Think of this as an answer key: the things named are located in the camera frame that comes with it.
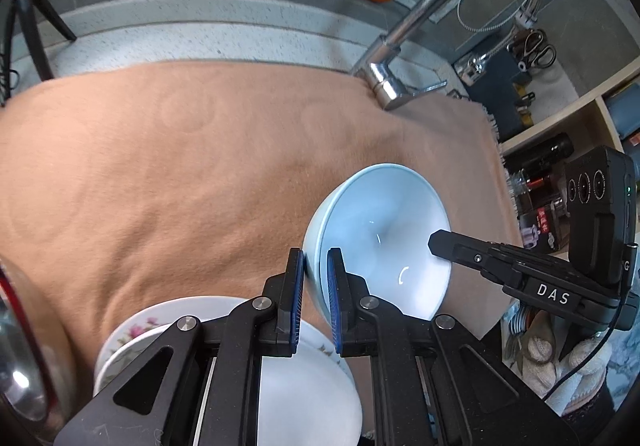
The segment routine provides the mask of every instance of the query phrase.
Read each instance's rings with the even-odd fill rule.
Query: blue container
[[[607,100],[607,108],[620,139],[626,139],[640,128],[640,86],[633,82]]]

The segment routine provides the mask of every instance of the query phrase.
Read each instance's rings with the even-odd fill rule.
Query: red label
[[[549,232],[549,224],[546,221],[546,213],[544,207],[538,208],[538,227],[540,229],[540,233]]]

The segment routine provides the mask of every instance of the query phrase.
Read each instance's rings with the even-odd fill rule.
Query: camera lens
[[[578,196],[583,204],[589,202],[589,196],[591,195],[591,184],[589,182],[589,175],[581,173],[578,178]]]
[[[569,181],[569,201],[573,202],[575,200],[575,181],[571,179]]]
[[[593,175],[593,194],[596,195],[598,200],[601,200],[604,196],[604,173],[601,170],[596,171]]]

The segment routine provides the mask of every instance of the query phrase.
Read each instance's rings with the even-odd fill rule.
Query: light blue bowl
[[[313,215],[302,249],[314,305],[330,323],[326,256],[342,249],[348,272],[405,315],[430,320],[449,286],[451,264],[433,256],[429,237],[449,230],[433,187],[398,164],[376,164],[344,181]]]

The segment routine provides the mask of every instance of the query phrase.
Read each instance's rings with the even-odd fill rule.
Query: scissors
[[[509,50],[518,60],[521,72],[530,68],[548,68],[558,55],[556,48],[546,43],[546,34],[542,30],[524,31],[517,35]]]

